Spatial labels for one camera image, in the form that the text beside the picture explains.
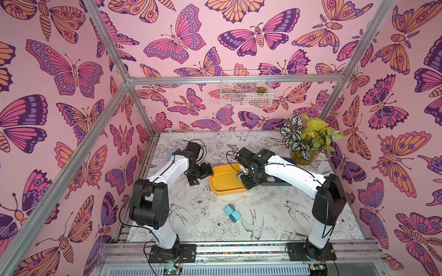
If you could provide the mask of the yellow storage box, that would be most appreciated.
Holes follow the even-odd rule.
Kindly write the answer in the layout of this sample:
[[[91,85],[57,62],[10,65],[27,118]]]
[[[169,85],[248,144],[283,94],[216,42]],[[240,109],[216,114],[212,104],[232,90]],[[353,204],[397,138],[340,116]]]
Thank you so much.
[[[238,163],[225,164],[212,168],[214,175],[209,177],[211,190],[218,196],[247,192],[244,184],[237,177],[242,172]]]

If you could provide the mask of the teal storage box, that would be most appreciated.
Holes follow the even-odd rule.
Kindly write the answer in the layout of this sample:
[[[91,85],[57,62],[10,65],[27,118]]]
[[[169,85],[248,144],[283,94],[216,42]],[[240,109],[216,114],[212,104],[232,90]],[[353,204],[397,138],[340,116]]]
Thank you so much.
[[[296,161],[294,161],[291,158],[283,158],[285,161],[297,166],[298,164],[296,163]],[[267,175],[267,178],[265,181],[263,181],[261,184],[261,186],[292,186],[291,184],[287,183],[286,181],[274,177],[272,175]]]

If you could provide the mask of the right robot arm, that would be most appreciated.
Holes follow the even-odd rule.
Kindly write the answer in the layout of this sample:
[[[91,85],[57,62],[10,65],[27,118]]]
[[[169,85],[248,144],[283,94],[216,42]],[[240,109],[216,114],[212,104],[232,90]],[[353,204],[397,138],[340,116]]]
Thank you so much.
[[[253,153],[242,148],[235,156],[242,170],[238,178],[247,190],[276,178],[293,186],[314,200],[313,227],[306,239],[306,247],[323,249],[335,228],[336,221],[347,200],[340,179],[329,174],[323,176],[299,167],[290,158],[282,158],[268,149]]]

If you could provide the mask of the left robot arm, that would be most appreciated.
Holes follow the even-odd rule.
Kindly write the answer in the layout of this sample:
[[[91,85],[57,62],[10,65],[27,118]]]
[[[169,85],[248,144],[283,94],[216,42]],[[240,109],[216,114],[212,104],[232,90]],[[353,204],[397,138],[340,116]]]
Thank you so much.
[[[191,140],[184,149],[174,150],[168,163],[156,174],[134,183],[129,218],[136,227],[151,232],[159,248],[171,250],[179,244],[169,221],[169,188],[182,176],[190,186],[196,186],[200,180],[214,175],[211,165],[202,161],[204,149],[201,140]]]

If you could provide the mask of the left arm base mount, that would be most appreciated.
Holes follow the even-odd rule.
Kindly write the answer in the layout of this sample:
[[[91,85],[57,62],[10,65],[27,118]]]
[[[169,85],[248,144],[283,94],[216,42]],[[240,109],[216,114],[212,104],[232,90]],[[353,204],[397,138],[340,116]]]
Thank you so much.
[[[150,263],[195,263],[196,244],[181,244],[172,249],[163,249],[153,246],[148,255]]]

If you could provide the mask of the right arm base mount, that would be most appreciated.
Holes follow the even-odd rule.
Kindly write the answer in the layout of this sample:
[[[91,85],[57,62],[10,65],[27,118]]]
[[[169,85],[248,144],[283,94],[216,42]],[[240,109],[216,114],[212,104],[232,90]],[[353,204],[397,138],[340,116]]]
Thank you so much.
[[[336,261],[337,257],[331,243],[327,243],[322,249],[302,242],[287,243],[285,252],[290,261]]]

